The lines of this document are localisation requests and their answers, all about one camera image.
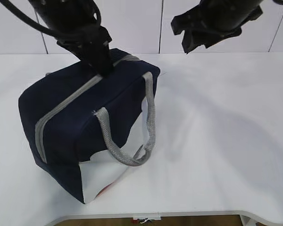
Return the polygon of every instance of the zipper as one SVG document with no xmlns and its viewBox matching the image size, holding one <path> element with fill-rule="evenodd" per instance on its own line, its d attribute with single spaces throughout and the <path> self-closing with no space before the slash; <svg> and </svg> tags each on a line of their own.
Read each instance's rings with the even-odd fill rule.
<svg viewBox="0 0 283 226">
<path fill-rule="evenodd" d="M 127 55 L 123 57 L 122 59 L 116 61 L 113 65 L 118 65 L 121 61 L 140 61 L 139 58 L 132 55 Z M 44 128 L 46 126 L 46 123 L 52 119 L 56 114 L 61 112 L 64 108 L 66 108 L 71 102 L 73 102 L 75 99 L 77 99 L 81 94 L 95 86 L 97 83 L 99 83 L 103 79 L 102 76 L 97 74 L 92 79 L 90 79 L 88 82 L 86 82 L 82 87 L 80 87 L 76 92 L 74 92 L 72 95 L 70 95 L 68 98 L 66 98 L 64 101 L 62 101 L 58 106 L 56 106 L 53 110 L 48 112 L 45 116 L 43 116 L 35 125 L 35 144 L 37 151 L 44 163 L 47 163 L 46 154 L 45 154 L 45 148 L 43 143 L 43 133 Z"/>
</svg>

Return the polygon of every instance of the floor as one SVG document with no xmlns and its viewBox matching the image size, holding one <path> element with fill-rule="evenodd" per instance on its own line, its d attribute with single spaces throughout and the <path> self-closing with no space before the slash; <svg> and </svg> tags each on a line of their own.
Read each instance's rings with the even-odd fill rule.
<svg viewBox="0 0 283 226">
<path fill-rule="evenodd" d="M 68 220 L 56 226 L 134 226 L 131 218 Z M 165 217 L 147 225 L 152 226 L 242 226 L 238 215 Z"/>
</svg>

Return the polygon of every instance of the navy blue bag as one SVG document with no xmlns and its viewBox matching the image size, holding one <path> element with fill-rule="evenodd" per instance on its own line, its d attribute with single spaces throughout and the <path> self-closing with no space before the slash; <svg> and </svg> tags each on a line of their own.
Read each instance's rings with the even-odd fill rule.
<svg viewBox="0 0 283 226">
<path fill-rule="evenodd" d="M 160 69 L 118 49 L 111 50 L 111 57 L 115 70 L 108 78 L 78 62 L 47 75 L 19 98 L 22 125 L 36 164 L 82 203 L 86 199 L 79 163 L 109 150 L 123 165 L 140 166 L 155 144 L 154 95 Z M 149 140 L 131 157 L 120 148 L 145 98 Z"/>
</svg>

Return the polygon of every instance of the white table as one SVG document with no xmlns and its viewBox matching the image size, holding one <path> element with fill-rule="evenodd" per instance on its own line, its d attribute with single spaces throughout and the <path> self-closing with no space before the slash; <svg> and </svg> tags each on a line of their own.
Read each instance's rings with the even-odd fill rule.
<svg viewBox="0 0 283 226">
<path fill-rule="evenodd" d="M 138 56 L 162 69 L 156 150 L 83 205 L 35 165 L 17 107 L 76 58 L 0 55 L 0 226 L 218 214 L 283 225 L 283 53 Z"/>
</svg>

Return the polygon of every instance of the gray handle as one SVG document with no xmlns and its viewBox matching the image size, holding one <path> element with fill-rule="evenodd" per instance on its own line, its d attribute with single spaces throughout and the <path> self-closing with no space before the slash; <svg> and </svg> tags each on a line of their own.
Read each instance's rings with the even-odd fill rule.
<svg viewBox="0 0 283 226">
<path fill-rule="evenodd" d="M 99 109 L 96 112 L 96 117 L 100 122 L 100 127 L 102 129 L 103 137 L 107 149 L 111 152 L 113 157 L 115 157 L 120 163 L 127 166 L 141 166 L 143 165 L 151 156 L 152 150 L 156 142 L 156 128 L 155 128 L 155 104 L 153 95 L 153 75 L 151 72 L 147 72 L 143 75 L 146 83 L 146 99 L 148 102 L 148 116 L 147 116 L 147 130 L 149 133 L 149 140 L 146 145 L 142 145 L 133 157 L 124 153 L 112 140 L 110 131 L 110 120 L 109 113 L 105 107 Z M 145 155 L 138 159 L 141 150 L 145 150 Z"/>
</svg>

